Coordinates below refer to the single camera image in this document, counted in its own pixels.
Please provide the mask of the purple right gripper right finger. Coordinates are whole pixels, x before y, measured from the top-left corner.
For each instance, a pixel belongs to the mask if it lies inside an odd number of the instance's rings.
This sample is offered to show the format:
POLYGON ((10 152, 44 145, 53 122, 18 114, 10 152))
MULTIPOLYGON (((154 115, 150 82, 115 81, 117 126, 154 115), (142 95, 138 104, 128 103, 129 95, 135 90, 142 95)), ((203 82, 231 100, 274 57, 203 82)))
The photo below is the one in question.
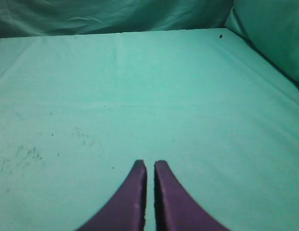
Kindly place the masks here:
POLYGON ((167 161, 154 165, 157 231, 227 231, 205 211, 177 180, 167 161))

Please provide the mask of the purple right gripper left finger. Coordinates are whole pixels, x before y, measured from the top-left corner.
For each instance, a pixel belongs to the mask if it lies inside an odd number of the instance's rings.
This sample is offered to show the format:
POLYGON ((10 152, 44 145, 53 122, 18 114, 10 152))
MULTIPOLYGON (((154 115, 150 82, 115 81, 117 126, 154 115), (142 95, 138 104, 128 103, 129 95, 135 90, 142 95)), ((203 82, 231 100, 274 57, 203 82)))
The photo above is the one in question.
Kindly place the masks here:
POLYGON ((114 195, 79 231, 143 231, 147 196, 147 169, 136 160, 114 195))

